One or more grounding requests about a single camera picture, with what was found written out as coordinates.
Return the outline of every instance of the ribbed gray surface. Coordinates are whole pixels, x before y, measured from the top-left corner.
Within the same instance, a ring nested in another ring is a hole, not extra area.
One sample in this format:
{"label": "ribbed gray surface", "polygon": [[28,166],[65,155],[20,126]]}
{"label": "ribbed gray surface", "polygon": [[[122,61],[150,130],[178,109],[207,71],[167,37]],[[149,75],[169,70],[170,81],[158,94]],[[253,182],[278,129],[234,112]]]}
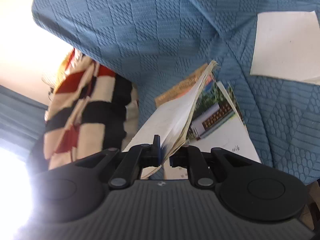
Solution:
{"label": "ribbed gray surface", "polygon": [[113,191],[92,214],[65,224],[29,221],[19,232],[23,240],[102,239],[310,239],[313,233],[297,220],[256,224],[234,216],[212,191],[178,183],[138,180]]}

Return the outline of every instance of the blue bedspread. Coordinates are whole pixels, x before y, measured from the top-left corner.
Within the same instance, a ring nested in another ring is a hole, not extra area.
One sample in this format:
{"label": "blue bedspread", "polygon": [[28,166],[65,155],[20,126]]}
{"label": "blue bedspread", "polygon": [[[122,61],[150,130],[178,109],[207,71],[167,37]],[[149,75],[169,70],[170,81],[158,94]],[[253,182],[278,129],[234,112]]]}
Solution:
{"label": "blue bedspread", "polygon": [[320,0],[34,0],[35,22],[154,97],[216,60],[262,162],[305,183],[320,177],[319,86],[250,76],[257,13],[315,10]]}

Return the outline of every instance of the white wall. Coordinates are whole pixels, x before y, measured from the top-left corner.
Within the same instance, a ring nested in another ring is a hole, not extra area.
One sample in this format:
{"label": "white wall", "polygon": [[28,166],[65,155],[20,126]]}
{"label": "white wall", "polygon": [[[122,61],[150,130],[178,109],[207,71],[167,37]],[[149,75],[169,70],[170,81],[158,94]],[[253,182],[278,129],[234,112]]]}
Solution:
{"label": "white wall", "polygon": [[33,22],[32,1],[0,0],[0,85],[47,105],[41,76],[53,73],[71,47]]}

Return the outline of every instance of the blue curtain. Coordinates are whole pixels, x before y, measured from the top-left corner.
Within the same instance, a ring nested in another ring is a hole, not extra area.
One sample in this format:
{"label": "blue curtain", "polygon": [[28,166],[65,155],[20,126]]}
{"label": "blue curtain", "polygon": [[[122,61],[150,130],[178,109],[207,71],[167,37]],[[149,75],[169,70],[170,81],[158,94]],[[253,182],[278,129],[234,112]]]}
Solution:
{"label": "blue curtain", "polygon": [[0,148],[26,161],[44,133],[47,106],[0,86]]}

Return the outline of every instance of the checkered pattern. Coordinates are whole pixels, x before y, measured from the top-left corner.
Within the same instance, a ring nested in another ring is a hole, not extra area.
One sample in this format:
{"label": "checkered pattern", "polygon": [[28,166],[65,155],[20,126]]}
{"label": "checkered pattern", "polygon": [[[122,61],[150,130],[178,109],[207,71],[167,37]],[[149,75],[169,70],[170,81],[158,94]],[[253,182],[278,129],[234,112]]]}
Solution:
{"label": "checkered pattern", "polygon": [[320,177],[318,87],[249,72],[257,13],[320,15],[319,7],[320,0],[34,0],[32,12],[38,25],[137,84],[140,125],[156,96],[214,59],[262,162],[310,183]]}

